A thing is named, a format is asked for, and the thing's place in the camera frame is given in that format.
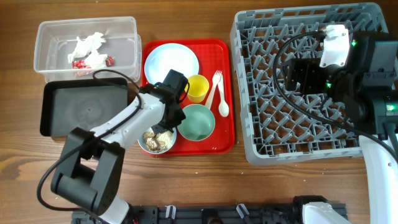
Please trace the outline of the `green bowl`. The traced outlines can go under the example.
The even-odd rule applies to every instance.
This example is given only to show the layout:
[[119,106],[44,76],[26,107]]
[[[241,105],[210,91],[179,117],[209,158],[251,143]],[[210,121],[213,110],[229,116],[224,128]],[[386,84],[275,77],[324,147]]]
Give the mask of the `green bowl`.
[[215,130],[215,116],[206,106],[192,104],[184,107],[186,118],[177,126],[179,133],[189,141],[202,141]]

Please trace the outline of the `food scraps and rice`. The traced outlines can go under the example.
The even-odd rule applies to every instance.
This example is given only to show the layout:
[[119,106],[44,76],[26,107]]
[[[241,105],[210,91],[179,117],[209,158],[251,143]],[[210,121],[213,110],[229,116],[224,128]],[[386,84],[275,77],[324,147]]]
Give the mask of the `food scraps and rice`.
[[170,131],[154,134],[151,129],[148,129],[143,135],[143,140],[148,151],[163,153],[173,146],[174,134]]

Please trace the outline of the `white napkin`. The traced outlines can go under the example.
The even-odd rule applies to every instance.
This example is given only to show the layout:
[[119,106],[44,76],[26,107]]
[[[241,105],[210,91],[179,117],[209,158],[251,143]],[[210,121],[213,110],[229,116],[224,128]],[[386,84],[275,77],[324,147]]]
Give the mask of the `white napkin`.
[[98,50],[103,43],[106,42],[103,37],[104,34],[95,32],[93,35],[88,36],[85,40],[76,38],[77,44],[74,51],[68,54],[68,62],[72,63],[76,58],[82,58],[91,53],[92,50]]
[[93,69],[106,68],[106,60],[108,59],[108,54],[100,54],[97,50],[92,50],[89,56],[87,56],[85,65]]

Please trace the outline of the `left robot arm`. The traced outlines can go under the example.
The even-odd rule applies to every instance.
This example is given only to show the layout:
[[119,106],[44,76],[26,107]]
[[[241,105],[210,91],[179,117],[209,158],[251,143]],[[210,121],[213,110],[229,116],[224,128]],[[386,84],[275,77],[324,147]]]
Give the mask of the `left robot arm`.
[[134,223],[133,207],[118,188],[124,155],[148,129],[171,131],[184,119],[180,106],[187,95],[187,78],[170,70],[164,81],[137,86],[135,99],[115,117],[89,131],[75,128],[67,136],[60,158],[43,175],[37,187],[53,174],[50,189],[103,223]]

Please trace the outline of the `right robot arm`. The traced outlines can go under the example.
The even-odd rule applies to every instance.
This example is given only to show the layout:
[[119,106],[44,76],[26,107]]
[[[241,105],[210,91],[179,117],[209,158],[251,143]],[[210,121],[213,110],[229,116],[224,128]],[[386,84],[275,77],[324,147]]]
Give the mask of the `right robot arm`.
[[352,121],[347,126],[333,119],[321,122],[355,133],[368,175],[372,223],[397,222],[397,39],[385,32],[349,33],[330,26],[312,35],[323,42],[320,58],[275,60],[272,70],[282,76],[281,95],[324,93],[345,106]]

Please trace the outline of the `pink plastic fork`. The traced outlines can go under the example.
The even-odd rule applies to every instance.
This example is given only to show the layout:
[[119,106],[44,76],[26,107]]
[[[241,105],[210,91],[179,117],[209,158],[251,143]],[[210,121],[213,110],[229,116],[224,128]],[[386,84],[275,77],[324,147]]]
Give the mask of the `pink plastic fork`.
[[208,98],[205,102],[205,107],[207,107],[209,110],[211,109],[211,104],[213,102],[213,98],[214,98],[214,94],[215,94],[215,90],[217,87],[217,84],[220,82],[221,80],[221,76],[222,76],[222,71],[221,70],[217,70],[212,78],[212,86],[211,86],[211,90],[210,93],[208,95]]

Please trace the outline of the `yellow plastic cup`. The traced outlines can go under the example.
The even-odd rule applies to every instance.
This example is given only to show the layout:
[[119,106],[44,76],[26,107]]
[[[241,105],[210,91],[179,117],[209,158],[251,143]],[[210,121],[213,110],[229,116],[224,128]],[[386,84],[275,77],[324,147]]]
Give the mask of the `yellow plastic cup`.
[[192,75],[188,78],[188,84],[185,87],[188,99],[192,103],[201,103],[209,90],[210,84],[206,77],[202,75]]

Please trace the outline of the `red snack wrapper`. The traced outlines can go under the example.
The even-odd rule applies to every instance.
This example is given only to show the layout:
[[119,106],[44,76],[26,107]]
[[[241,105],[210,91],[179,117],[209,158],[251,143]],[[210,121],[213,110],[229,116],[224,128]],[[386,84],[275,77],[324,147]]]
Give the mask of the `red snack wrapper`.
[[[114,66],[114,59],[113,59],[111,56],[108,56],[108,57],[106,58],[105,62],[106,62],[106,66],[107,66],[107,67],[112,67],[112,66]],[[74,70],[86,69],[86,68],[89,69],[89,68],[91,68],[89,65],[87,65],[87,64],[85,63],[85,60],[75,60],[75,61],[73,61],[72,67],[73,67]],[[88,72],[75,72],[75,73],[74,73],[74,76],[76,76],[76,77],[82,77],[82,76],[89,75],[89,74],[91,74],[91,73],[92,73],[91,71],[88,71]]]

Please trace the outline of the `light blue bowl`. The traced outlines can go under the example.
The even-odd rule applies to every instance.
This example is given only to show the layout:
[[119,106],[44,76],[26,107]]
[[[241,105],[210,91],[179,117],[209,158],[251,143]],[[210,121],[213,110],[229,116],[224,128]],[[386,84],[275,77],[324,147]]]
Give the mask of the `light blue bowl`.
[[152,128],[149,128],[137,141],[145,152],[159,155],[171,150],[176,140],[177,130],[175,128],[158,134],[155,134]]

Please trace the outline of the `white plastic spoon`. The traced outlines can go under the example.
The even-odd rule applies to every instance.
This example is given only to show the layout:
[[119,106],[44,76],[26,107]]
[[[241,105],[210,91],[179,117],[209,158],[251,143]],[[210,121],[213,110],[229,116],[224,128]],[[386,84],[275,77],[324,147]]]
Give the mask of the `white plastic spoon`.
[[229,106],[225,101],[225,96],[224,96],[223,75],[220,76],[220,81],[218,82],[217,86],[220,93],[220,104],[218,106],[218,110],[222,117],[227,117],[229,115]]

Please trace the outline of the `light blue plate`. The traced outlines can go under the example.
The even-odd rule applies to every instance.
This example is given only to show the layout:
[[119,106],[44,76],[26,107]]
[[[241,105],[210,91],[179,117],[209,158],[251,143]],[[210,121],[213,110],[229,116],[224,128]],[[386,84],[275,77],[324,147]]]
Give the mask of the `light blue plate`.
[[182,44],[168,43],[156,47],[146,58],[144,73],[151,84],[163,82],[170,70],[185,77],[199,74],[199,61],[194,52]]

